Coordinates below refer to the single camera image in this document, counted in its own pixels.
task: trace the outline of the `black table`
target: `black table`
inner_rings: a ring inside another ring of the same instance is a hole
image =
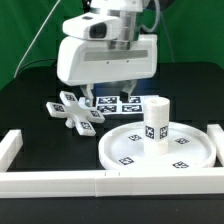
[[[133,95],[171,100],[170,120],[206,131],[207,124],[224,127],[224,71],[211,63],[160,64],[156,75],[138,82]],[[98,84],[95,96],[119,95],[122,83]],[[79,98],[54,67],[25,70],[0,91],[0,136],[22,129],[24,145],[8,172],[103,169],[98,161],[100,138],[142,115],[108,115],[95,124],[95,137],[79,136],[64,119],[51,118],[46,102],[59,102],[61,90]],[[1,199],[1,223],[221,223],[223,195],[166,195],[106,198]]]

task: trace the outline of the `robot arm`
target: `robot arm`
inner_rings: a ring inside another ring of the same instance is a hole
[[[67,85],[129,80],[124,91],[130,95],[133,80],[154,75],[157,36],[140,35],[141,15],[150,0],[92,0],[91,11],[67,20],[68,35],[58,56],[59,79]],[[89,91],[83,91],[87,98]]]

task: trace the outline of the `white tray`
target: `white tray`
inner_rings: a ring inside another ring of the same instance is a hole
[[[109,131],[99,143],[99,157],[106,169],[180,169],[212,167],[216,148],[204,132],[179,123],[169,123],[168,153],[146,156],[144,123],[136,122]]]

